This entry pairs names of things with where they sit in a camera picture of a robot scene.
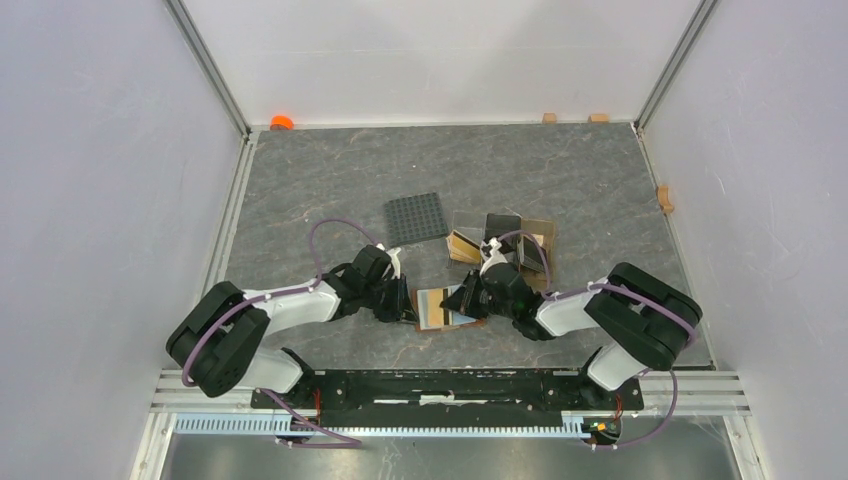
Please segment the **brown leather card holder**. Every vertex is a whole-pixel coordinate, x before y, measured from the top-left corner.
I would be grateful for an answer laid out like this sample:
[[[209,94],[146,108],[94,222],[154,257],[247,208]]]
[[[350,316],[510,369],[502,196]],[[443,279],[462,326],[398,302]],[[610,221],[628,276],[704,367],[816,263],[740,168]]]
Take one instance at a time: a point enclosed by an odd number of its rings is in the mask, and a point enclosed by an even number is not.
[[[458,285],[451,285],[443,288],[413,290],[411,300],[418,316],[415,329],[418,332],[444,332],[484,325],[484,319],[472,318],[441,306],[442,302],[458,289]]]

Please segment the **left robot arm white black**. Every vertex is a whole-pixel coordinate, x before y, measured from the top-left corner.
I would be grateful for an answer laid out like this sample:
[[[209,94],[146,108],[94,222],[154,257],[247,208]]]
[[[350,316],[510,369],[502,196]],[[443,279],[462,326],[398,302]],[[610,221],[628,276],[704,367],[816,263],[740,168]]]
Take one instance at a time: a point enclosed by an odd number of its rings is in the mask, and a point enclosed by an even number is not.
[[[185,385],[209,398],[236,387],[268,388],[288,406],[302,407],[314,394],[306,366],[288,350],[265,346],[265,340],[363,309],[386,323],[411,314],[398,248],[367,245],[353,261],[320,278],[278,290],[242,290],[219,282],[173,331],[165,350],[181,367]]]

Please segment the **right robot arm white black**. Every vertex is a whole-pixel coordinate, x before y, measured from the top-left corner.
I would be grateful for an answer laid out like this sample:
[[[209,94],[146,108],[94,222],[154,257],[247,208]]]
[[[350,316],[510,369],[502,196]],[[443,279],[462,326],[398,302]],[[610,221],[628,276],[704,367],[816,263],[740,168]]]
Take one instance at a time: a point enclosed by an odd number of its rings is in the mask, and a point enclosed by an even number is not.
[[[640,373],[671,370],[703,318],[694,299],[627,262],[583,287],[548,294],[534,290],[511,263],[487,264],[470,271],[439,306],[475,320],[507,318],[534,341],[602,329],[611,341],[590,357],[577,382],[580,400],[591,408],[606,406]]]

